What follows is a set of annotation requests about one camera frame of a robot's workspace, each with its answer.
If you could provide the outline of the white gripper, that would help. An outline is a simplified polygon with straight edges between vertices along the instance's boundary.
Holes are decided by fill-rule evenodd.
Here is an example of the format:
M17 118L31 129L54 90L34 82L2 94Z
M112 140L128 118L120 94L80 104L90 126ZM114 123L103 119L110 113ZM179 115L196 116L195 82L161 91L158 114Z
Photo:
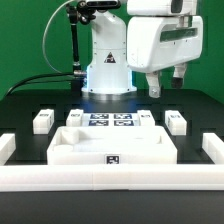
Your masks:
M187 70L185 62L201 55L202 18L194 16L189 28L178 28L179 22L178 17L133 17L129 21L127 62L133 71L147 73L152 98L161 96L159 70L174 66L171 86L180 89Z

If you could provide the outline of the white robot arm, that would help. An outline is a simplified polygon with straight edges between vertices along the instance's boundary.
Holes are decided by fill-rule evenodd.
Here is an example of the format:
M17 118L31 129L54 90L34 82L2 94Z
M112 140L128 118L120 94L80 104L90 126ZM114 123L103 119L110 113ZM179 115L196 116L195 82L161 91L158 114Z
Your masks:
M84 0L91 22L93 58L82 91L103 100L136 91L132 73L146 75L149 96L161 94L162 70L171 86L184 83L187 63L200 57L203 20L198 0Z

